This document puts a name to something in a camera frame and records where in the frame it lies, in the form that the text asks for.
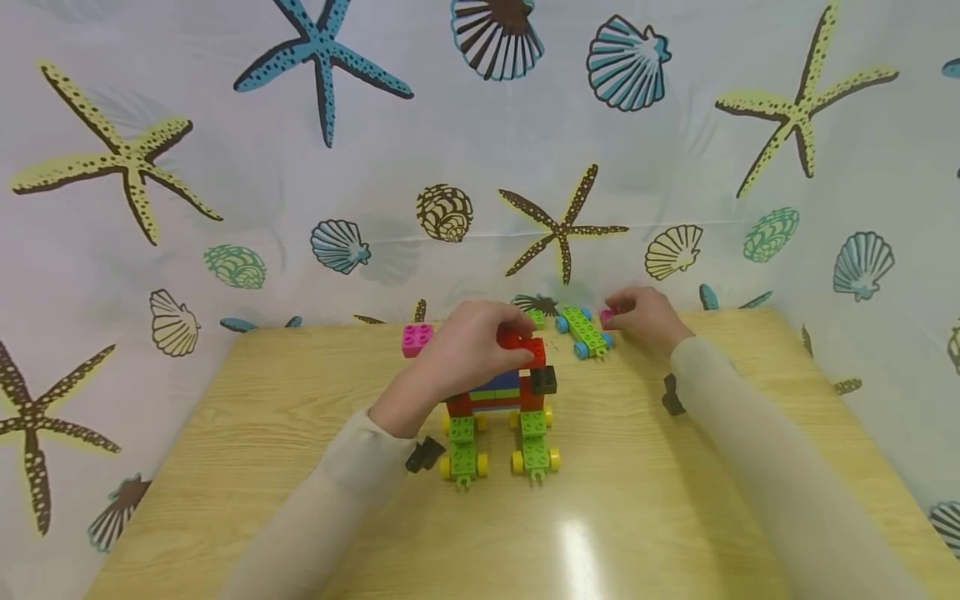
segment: hand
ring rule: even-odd
[[[620,313],[607,319],[608,328],[624,330],[667,359],[680,342],[694,335],[670,300],[652,287],[620,290],[607,298],[607,306]]]
[[[501,327],[529,338],[535,325],[512,304],[487,300],[458,304],[371,407],[370,419],[391,435],[413,438],[438,403],[533,360],[530,350],[500,347],[496,333]]]

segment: pink lego brick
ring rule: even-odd
[[[610,310],[609,308],[605,308],[600,311],[600,326],[603,327],[604,331],[610,331],[610,328],[607,327],[607,319],[609,319],[615,314],[616,314],[616,311]]]
[[[400,349],[407,358],[414,358],[420,354],[431,338],[433,338],[433,325],[426,323],[407,325],[403,327]]]

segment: sleeve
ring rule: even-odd
[[[319,594],[364,517],[396,494],[416,445],[380,429],[366,410],[353,415],[313,472],[253,539],[220,600]]]
[[[677,396],[713,439],[796,598],[926,598],[806,436],[706,340],[671,356]]]

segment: black lego piece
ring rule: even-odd
[[[685,413],[686,409],[680,403],[680,398],[677,396],[677,376],[670,373],[664,377],[663,387],[666,388],[666,394],[663,395],[661,401],[663,402],[663,408],[666,409],[666,412],[670,413],[671,417],[677,417]]]
[[[557,393],[557,372],[553,365],[530,370],[530,393],[534,396]]]
[[[406,467],[411,473],[418,473],[422,468],[430,470],[437,464],[437,460],[444,455],[446,448],[440,443],[427,436],[422,443],[417,443],[417,447],[407,459]]]

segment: wooden table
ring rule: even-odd
[[[815,441],[932,596],[960,598],[960,566],[797,333],[763,309],[684,320]],[[215,598],[341,424],[404,366],[400,329],[238,337],[87,598]],[[490,414],[479,442],[490,478],[457,492],[436,469],[409,477],[367,523],[327,597],[785,597],[715,450],[687,416],[661,406],[668,364],[619,337],[605,361],[581,362],[569,336],[543,337],[560,386],[548,398],[548,442],[561,451],[561,471],[542,485],[513,476],[507,416]],[[443,409],[422,432],[441,441]]]

